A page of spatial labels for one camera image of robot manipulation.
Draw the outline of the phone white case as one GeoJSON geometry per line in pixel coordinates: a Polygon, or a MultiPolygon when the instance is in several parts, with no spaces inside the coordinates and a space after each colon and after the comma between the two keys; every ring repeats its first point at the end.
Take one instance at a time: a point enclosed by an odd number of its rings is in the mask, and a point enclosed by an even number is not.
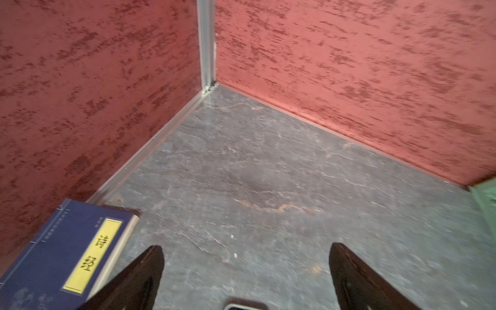
{"type": "Polygon", "coordinates": [[[246,300],[242,298],[229,299],[223,310],[268,310],[269,308],[262,302],[246,300]]]}

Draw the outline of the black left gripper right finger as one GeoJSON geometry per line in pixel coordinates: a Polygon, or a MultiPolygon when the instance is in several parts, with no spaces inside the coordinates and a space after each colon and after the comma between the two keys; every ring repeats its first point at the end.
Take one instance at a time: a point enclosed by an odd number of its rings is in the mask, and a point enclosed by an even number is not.
{"type": "Polygon", "coordinates": [[[418,309],[342,243],[333,243],[329,269],[341,309],[418,309]]]}

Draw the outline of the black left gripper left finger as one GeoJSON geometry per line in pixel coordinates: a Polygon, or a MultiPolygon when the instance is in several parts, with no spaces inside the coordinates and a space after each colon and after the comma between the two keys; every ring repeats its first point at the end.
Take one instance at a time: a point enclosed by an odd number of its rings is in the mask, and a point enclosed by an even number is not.
{"type": "Polygon", "coordinates": [[[152,309],[164,270],[159,245],[148,247],[80,309],[152,309]]]}

